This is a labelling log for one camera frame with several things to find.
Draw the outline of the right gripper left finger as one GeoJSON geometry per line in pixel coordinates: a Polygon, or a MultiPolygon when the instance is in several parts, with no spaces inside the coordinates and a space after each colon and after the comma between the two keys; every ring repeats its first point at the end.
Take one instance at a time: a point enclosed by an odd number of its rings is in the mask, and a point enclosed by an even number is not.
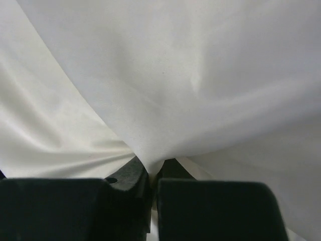
{"type": "Polygon", "coordinates": [[[1,240],[146,240],[151,189],[138,158],[104,179],[1,181],[1,240]]]}

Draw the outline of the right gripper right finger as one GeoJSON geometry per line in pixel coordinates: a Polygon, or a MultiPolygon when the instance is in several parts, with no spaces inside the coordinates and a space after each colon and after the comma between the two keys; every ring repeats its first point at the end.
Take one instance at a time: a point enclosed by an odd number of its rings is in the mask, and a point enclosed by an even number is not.
{"type": "Polygon", "coordinates": [[[288,240],[263,183],[200,181],[176,159],[166,160],[157,177],[160,240],[288,240]]]}

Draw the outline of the cream satin pillowcase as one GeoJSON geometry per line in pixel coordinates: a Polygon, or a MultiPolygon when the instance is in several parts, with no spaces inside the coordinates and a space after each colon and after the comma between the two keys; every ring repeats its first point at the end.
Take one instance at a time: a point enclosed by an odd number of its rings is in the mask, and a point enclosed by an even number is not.
{"type": "Polygon", "coordinates": [[[1,1],[1,171],[257,181],[320,240],[320,1],[1,1]]]}

